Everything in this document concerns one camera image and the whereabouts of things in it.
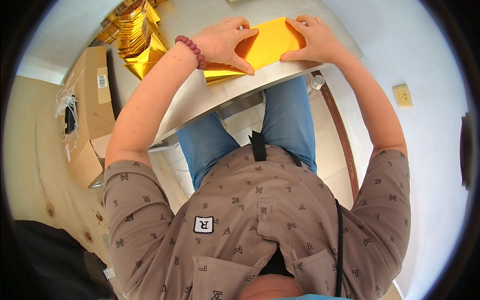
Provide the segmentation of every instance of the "blue jeans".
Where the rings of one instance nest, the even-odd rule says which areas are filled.
[[[267,88],[265,99],[261,132],[265,144],[292,152],[316,174],[315,136],[305,76]],[[177,135],[195,189],[200,187],[204,176],[222,157],[240,148],[223,128],[216,113],[187,125]]]

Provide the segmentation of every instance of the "red bead bracelet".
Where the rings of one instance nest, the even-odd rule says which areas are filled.
[[[193,43],[191,39],[188,39],[186,36],[178,36],[175,39],[175,44],[177,42],[183,42],[185,45],[187,45],[193,52],[197,55],[197,60],[198,60],[198,67],[197,69],[203,70],[205,68],[205,56],[203,54],[200,54],[200,49],[197,48],[197,45]]]

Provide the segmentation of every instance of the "hand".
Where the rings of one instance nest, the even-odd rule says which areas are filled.
[[[220,23],[208,26],[192,36],[209,62],[224,63],[253,75],[253,67],[235,53],[237,44],[258,33],[258,28],[250,29],[250,25],[243,17],[226,18]]]
[[[314,18],[309,14],[304,14],[298,16],[296,20],[287,18],[287,22],[303,35],[307,46],[285,52],[280,58],[281,61],[312,60],[336,63],[343,55],[349,53],[347,47],[338,40],[330,26],[323,23],[319,17]]]

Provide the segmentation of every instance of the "stainless steel table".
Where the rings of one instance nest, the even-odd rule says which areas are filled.
[[[200,29],[228,16],[241,15],[250,26],[282,16],[296,18],[301,14],[319,16],[355,55],[362,56],[357,43],[337,17],[320,0],[168,0],[157,8],[160,31],[169,46],[178,35],[193,36]],[[111,44],[113,71],[118,96],[123,106],[140,82],[124,66],[116,53],[116,41]],[[221,109],[260,90],[288,79],[319,70],[328,64],[311,61],[275,62],[255,72],[254,76],[240,76],[207,86],[202,71],[195,70],[175,94],[163,118],[154,144],[157,144],[196,118]]]

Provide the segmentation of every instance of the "shirt sleeve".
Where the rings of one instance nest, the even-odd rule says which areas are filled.
[[[387,252],[382,256],[393,257],[396,268],[390,274],[394,278],[407,252],[411,226],[410,174],[403,153],[389,149],[372,159],[351,212],[371,229],[366,230],[375,235],[370,238],[385,245]]]
[[[145,277],[174,214],[153,170],[136,161],[106,168],[103,201],[109,252],[126,294]]]

